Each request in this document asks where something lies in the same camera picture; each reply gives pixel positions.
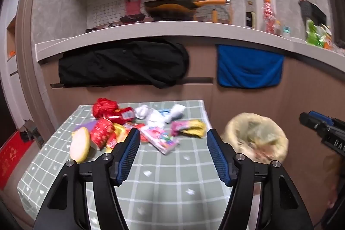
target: purple paper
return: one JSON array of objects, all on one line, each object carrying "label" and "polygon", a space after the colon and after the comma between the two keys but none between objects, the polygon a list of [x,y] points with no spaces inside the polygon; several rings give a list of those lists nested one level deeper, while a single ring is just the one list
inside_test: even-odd
[{"label": "purple paper", "polygon": [[74,128],[74,131],[78,130],[79,128],[81,127],[85,127],[89,132],[91,132],[91,130],[94,128],[94,126],[96,125],[98,120],[93,120],[91,122],[88,122],[88,123],[84,123],[84,124],[81,124],[81,125],[78,125]]}]

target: trash bag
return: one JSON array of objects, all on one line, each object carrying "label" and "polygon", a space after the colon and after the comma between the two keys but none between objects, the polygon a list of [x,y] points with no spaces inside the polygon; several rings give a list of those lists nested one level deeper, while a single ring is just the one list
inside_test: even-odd
[{"label": "trash bag", "polygon": [[254,113],[241,113],[232,118],[221,138],[236,153],[264,164],[272,160],[283,162],[289,146],[283,130],[272,119]]}]

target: red mat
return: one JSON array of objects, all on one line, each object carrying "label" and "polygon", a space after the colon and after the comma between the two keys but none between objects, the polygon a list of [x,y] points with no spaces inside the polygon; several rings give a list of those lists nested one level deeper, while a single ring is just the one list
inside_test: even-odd
[{"label": "red mat", "polygon": [[15,132],[0,149],[0,189],[3,190],[8,178],[17,166],[32,141],[23,142],[19,132]]}]

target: countertop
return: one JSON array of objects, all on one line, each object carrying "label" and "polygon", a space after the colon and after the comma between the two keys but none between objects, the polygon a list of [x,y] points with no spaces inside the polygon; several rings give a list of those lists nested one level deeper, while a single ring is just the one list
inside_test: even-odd
[{"label": "countertop", "polygon": [[162,21],[122,25],[81,34],[73,38],[42,42],[35,45],[36,60],[41,61],[68,50],[97,43],[152,36],[201,36],[253,42],[316,59],[345,72],[345,57],[343,55],[309,45],[299,38],[289,40],[246,27],[194,21]]}]

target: blue gripper pad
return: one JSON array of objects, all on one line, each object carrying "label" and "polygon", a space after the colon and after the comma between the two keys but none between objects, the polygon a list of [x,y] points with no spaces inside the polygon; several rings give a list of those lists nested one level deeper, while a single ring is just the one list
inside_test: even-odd
[{"label": "blue gripper pad", "polygon": [[334,126],[334,122],[332,121],[332,119],[326,115],[323,115],[323,114],[318,113],[316,111],[309,111],[308,115],[310,115],[311,117],[314,117],[316,119],[319,119],[321,121],[326,122],[327,125]]},{"label": "blue gripper pad", "polygon": [[137,155],[139,145],[140,145],[140,132],[139,130],[136,130],[125,152],[123,153],[119,161],[118,174],[116,176],[116,180],[119,185],[121,185],[122,182],[124,182],[128,178],[130,169],[133,165],[134,158]]},{"label": "blue gripper pad", "polygon": [[236,155],[232,146],[224,143],[215,129],[208,131],[206,142],[220,180],[227,187],[233,186],[237,181],[238,169],[232,159]]}]

